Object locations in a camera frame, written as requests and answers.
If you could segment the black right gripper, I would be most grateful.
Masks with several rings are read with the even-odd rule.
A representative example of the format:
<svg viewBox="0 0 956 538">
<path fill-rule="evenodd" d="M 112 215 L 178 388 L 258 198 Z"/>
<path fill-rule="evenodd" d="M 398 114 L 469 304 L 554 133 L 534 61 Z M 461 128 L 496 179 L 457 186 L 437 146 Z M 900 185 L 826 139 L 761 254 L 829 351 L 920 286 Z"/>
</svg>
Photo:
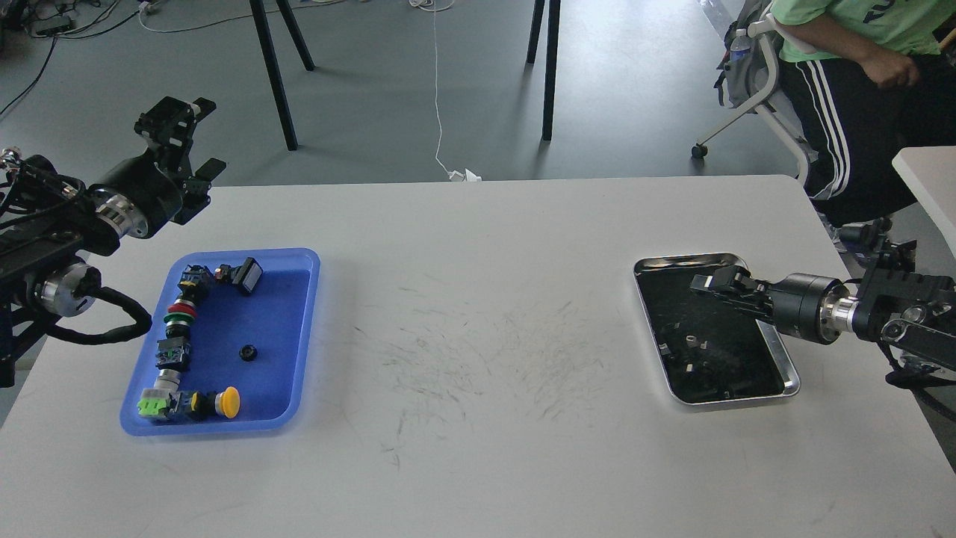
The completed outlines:
<svg viewBox="0 0 956 538">
<path fill-rule="evenodd" d="M 810 273 L 791 273 L 779 282 L 751 278 L 744 267 L 721 267 L 713 275 L 693 276 L 689 289 L 711 295 L 779 333 L 817 344 L 832 344 L 840 328 L 825 313 L 849 296 L 843 282 Z"/>
</svg>

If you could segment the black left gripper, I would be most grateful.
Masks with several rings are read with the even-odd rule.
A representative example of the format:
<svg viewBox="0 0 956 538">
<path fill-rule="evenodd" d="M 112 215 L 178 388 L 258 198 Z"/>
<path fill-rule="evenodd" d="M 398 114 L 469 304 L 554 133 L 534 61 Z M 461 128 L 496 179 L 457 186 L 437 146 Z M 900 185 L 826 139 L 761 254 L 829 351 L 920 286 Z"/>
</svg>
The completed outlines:
<svg viewBox="0 0 956 538">
<path fill-rule="evenodd" d="M 98 218 L 118 238 L 152 238 L 168 222 L 185 225 L 211 204 L 212 181 L 228 164 L 211 158 L 191 175 L 189 151 L 196 126 L 216 109 L 210 99 L 183 102 L 165 96 L 140 114 L 134 132 L 148 150 L 119 163 L 89 188 Z"/>
</svg>

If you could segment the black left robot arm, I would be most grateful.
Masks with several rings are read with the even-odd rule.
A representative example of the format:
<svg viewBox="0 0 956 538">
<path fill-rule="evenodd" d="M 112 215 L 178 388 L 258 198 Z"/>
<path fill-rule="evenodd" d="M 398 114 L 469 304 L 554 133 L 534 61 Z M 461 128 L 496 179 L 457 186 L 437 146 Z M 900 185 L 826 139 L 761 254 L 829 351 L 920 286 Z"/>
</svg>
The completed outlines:
<svg viewBox="0 0 956 538">
<path fill-rule="evenodd" d="M 81 252 L 112 255 L 124 236 L 152 238 L 170 222 L 186 224 L 208 207 L 211 182 L 225 163 L 212 158 L 192 170 L 189 151 L 196 126 L 216 109 L 200 98 L 165 96 L 134 123 L 146 140 L 143 154 L 113 167 L 99 182 L 58 173 L 41 155 L 2 153 L 2 385 L 13 387 L 17 360 L 48 335 L 76 344 L 129 341 L 150 330 L 151 315 L 102 284 Z M 85 334 L 59 327 L 94 300 L 116 304 L 132 324 Z"/>
</svg>

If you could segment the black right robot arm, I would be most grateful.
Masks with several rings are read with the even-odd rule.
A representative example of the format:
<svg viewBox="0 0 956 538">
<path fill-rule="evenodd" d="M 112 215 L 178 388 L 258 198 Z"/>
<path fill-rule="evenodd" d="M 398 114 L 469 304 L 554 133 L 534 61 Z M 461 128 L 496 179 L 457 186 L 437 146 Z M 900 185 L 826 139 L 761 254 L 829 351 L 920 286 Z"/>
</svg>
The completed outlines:
<svg viewBox="0 0 956 538">
<path fill-rule="evenodd" d="M 791 273 L 776 283 L 732 265 L 694 276 L 690 288 L 719 297 L 780 333 L 832 344 L 841 333 L 873 341 L 892 367 L 890 385 L 909 389 L 948 420 L 952 409 L 928 393 L 954 384 L 954 280 L 915 271 L 915 241 L 894 243 L 887 218 L 847 225 L 839 240 L 864 266 L 851 291 L 844 280 Z"/>
</svg>

